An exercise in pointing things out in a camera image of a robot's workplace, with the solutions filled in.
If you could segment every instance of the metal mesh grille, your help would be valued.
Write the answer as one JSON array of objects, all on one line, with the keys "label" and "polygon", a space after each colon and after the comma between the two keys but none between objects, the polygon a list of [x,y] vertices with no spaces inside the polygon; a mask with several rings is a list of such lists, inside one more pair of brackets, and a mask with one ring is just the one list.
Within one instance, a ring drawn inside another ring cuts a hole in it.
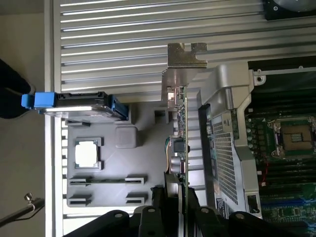
[{"label": "metal mesh grille", "polygon": [[238,204],[230,133],[223,133],[223,123],[213,125],[218,179],[221,191]]}]

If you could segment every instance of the motherboard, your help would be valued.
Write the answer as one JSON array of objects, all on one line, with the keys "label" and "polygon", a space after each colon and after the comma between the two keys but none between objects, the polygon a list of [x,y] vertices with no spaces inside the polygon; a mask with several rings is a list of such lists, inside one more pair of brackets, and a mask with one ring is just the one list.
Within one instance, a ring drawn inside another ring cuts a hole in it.
[{"label": "motherboard", "polygon": [[256,159],[263,219],[300,236],[316,235],[316,115],[245,116]]}]

